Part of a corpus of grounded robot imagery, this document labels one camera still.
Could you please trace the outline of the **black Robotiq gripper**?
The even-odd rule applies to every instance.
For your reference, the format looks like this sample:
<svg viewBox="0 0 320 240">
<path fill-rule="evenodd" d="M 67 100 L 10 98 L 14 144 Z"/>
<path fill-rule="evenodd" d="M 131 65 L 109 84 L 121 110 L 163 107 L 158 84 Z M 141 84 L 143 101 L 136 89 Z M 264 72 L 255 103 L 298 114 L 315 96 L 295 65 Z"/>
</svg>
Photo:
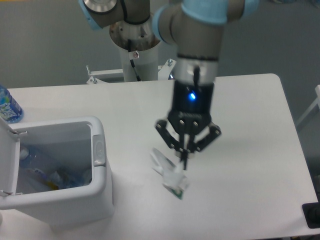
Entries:
<svg viewBox="0 0 320 240">
<path fill-rule="evenodd" d="M 168 121 L 174 131 L 179 135 L 191 135 L 184 149 L 184 137 L 176 140 L 168 131 L 166 119 L 159 119 L 155 123 L 155 129 L 170 149 L 178 153 L 183 169 L 187 170 L 188 159 L 194 152 L 201 152 L 221 134 L 221 128 L 210 123 L 212 97 L 215 85 L 193 85 L 174 81 L 171 110 L 168 113 Z M 195 135 L 202 132 L 208 126 L 209 133 L 202 139 L 194 142 Z"/>
</svg>

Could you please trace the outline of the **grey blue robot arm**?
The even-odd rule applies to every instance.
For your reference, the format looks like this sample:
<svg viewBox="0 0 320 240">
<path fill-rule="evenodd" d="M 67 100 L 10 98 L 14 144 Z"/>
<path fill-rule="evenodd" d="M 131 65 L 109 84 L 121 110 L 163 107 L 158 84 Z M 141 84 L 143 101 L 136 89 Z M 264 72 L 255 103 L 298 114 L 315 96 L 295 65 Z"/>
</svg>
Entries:
<svg viewBox="0 0 320 240">
<path fill-rule="evenodd" d="M 173 97 L 156 130 L 184 164 L 221 135 L 210 115 L 226 24 L 254 12 L 257 0 L 171 0 L 151 12 L 148 0 L 81 0 L 94 30 L 109 27 L 126 82 L 158 79 L 156 48 L 177 47 Z"/>
</svg>

